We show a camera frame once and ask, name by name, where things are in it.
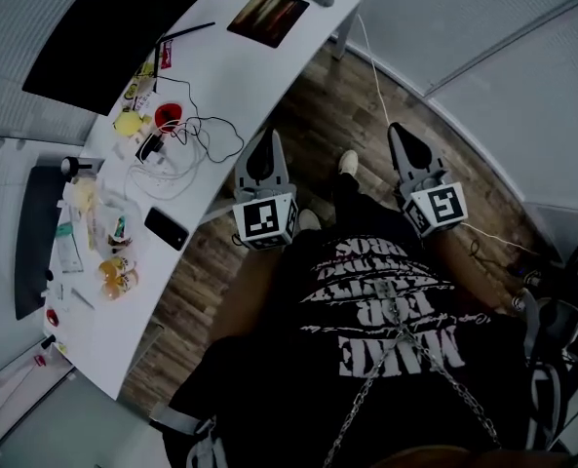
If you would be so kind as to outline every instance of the smartphone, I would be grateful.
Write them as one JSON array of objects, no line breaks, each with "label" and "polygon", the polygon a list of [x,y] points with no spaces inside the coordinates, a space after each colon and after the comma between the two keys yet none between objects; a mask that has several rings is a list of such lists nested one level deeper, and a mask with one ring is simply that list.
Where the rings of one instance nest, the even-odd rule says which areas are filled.
[{"label": "smartphone", "polygon": [[177,251],[182,250],[189,233],[166,214],[152,208],[145,218],[145,226]]}]

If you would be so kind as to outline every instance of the red object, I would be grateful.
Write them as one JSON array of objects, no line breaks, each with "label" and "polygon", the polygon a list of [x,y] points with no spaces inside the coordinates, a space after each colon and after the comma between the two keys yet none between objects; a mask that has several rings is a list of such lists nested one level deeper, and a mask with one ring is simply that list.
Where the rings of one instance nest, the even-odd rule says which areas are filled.
[{"label": "red object", "polygon": [[[175,125],[180,122],[181,117],[182,107],[180,107],[180,105],[174,103],[163,104],[162,106],[159,106],[156,113],[154,113],[154,123],[156,123],[157,128],[160,129],[161,132],[173,132]],[[165,128],[161,128],[169,122],[175,123]]]},{"label": "red object", "polygon": [[161,69],[172,67],[172,40],[163,44],[163,53],[161,54]]},{"label": "red object", "polygon": [[58,326],[57,312],[55,312],[52,308],[49,308],[46,311],[46,319],[48,319],[48,322],[51,323],[55,328]]}]

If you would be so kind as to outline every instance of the plastic container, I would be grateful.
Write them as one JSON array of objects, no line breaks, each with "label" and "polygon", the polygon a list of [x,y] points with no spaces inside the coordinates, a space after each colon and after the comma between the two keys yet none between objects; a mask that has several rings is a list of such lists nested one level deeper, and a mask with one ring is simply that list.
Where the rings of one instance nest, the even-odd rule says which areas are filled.
[{"label": "plastic container", "polygon": [[107,283],[114,281],[116,277],[126,274],[135,268],[135,261],[127,256],[118,255],[105,260],[97,269],[97,275]]},{"label": "plastic container", "polygon": [[133,269],[131,272],[116,277],[113,281],[104,283],[102,285],[102,293],[108,299],[115,300],[132,290],[137,284],[139,284],[139,276],[136,270]]}]

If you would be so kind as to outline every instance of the wooden floor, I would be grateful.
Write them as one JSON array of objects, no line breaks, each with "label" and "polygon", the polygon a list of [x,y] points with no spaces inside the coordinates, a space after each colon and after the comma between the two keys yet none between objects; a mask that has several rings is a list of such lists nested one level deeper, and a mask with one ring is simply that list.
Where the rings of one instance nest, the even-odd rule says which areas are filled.
[{"label": "wooden floor", "polygon": [[[539,248],[516,199],[462,138],[393,81],[380,75],[380,84],[391,121],[441,148],[454,178],[463,184],[468,221],[508,241]],[[362,191],[396,207],[392,189],[398,177],[369,64],[350,54],[337,62],[329,46],[324,47],[289,89],[271,121],[282,137],[300,208],[310,208],[323,223],[333,223],[330,182],[338,158],[347,149],[360,155]],[[232,243],[235,231],[232,217],[224,216],[195,233],[152,318],[165,330],[127,378],[126,400],[144,410],[168,401],[200,362],[212,317],[247,252]],[[520,282],[497,263],[507,265],[518,257],[518,251],[465,227],[455,232],[468,248],[478,240],[479,256],[496,262],[484,261],[481,266],[507,303]]]}]

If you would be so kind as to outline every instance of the computer monitor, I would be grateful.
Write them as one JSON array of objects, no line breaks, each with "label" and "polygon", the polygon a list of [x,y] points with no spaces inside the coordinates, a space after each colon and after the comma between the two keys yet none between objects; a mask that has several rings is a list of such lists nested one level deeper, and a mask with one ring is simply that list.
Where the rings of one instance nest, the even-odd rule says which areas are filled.
[{"label": "computer monitor", "polygon": [[107,115],[163,33],[197,0],[76,0],[22,89]]}]

